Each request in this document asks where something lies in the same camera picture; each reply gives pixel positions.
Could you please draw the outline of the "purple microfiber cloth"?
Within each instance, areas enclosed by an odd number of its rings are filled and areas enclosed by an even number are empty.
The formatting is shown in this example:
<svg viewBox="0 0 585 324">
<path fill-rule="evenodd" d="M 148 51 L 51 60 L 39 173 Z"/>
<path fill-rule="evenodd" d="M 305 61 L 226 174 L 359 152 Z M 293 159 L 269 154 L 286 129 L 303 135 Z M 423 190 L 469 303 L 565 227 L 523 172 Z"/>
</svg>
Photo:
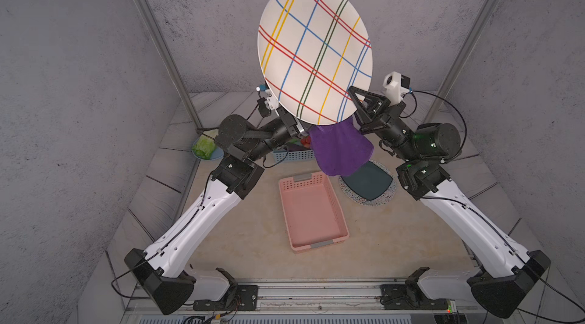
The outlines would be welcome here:
<svg viewBox="0 0 585 324">
<path fill-rule="evenodd" d="M 368 162 L 373 144 L 353 124 L 353 117 L 337 124 L 315 125 L 309 130 L 311 148 L 327 176 L 349 176 Z"/>
</svg>

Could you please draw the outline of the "dark teal square plate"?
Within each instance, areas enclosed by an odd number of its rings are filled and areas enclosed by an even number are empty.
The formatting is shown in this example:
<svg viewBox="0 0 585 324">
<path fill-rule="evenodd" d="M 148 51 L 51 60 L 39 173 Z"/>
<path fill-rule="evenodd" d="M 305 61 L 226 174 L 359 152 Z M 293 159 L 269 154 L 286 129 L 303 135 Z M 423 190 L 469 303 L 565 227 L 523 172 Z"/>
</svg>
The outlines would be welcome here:
<svg viewBox="0 0 585 324">
<path fill-rule="evenodd" d="M 341 185 L 356 196 L 356 201 L 373 203 L 393 187 L 394 179 L 384 166 L 368 161 L 349 176 L 341 176 Z"/>
</svg>

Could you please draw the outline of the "colourful squiggle round plate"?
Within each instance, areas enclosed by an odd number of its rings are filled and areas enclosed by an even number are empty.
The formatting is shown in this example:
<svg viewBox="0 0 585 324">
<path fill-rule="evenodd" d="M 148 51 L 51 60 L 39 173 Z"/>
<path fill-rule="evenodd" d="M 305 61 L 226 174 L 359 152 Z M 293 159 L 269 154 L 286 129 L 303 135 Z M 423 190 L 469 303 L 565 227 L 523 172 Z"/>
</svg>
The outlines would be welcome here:
<svg viewBox="0 0 585 324">
<path fill-rule="evenodd" d="M 391 171 L 374 160 L 368 161 L 350 176 L 338 176 L 338 182 L 349 199 L 363 206 L 386 205 L 397 191 Z"/>
</svg>

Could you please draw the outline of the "white plaid striped round plate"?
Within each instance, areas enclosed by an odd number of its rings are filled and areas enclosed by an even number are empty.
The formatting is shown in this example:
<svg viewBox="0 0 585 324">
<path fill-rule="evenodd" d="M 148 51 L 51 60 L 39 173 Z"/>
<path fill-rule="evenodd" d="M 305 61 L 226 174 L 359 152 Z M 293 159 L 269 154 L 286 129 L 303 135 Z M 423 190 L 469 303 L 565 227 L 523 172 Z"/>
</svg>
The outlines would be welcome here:
<svg viewBox="0 0 585 324">
<path fill-rule="evenodd" d="M 356 108 L 348 89 L 372 82 L 373 45 L 349 0 L 269 0 L 257 56 L 279 108 L 309 124 L 350 118 Z"/>
</svg>

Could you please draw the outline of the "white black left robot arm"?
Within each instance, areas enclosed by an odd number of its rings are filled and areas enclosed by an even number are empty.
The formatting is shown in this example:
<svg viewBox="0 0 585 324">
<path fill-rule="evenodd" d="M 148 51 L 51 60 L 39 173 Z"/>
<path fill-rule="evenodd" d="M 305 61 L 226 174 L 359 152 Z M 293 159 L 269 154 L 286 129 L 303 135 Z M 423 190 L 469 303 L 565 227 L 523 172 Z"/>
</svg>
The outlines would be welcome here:
<svg viewBox="0 0 585 324">
<path fill-rule="evenodd" d="M 311 124 L 283 108 L 277 118 L 257 128 L 241 115 L 230 115 L 218 127 L 214 144 L 221 163 L 209 174 L 203 192 L 158 240 L 131 249 L 124 262 L 160 312 L 170 315 L 192 300 L 204 281 L 189 260 L 211 230 L 256 186 L 264 167 L 256 162 L 294 138 L 306 137 Z"/>
</svg>

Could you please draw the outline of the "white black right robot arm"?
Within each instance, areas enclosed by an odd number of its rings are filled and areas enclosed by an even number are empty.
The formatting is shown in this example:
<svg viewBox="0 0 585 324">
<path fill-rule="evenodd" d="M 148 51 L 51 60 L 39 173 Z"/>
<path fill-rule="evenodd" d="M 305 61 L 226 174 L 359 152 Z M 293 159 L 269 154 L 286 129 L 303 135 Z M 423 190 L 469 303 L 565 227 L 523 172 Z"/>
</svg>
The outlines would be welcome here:
<svg viewBox="0 0 585 324">
<path fill-rule="evenodd" d="M 418 269 L 409 278 L 428 300 L 472 301 L 501 319 L 519 310 L 543 280 L 551 261 L 528 251 L 481 212 L 443 168 L 465 143 L 450 123 L 422 124 L 411 130 L 402 120 L 405 103 L 355 86 L 349 89 L 362 134 L 375 134 L 379 146 L 403 160 L 396 172 L 402 188 L 442 218 L 474 253 L 472 273 Z"/>
</svg>

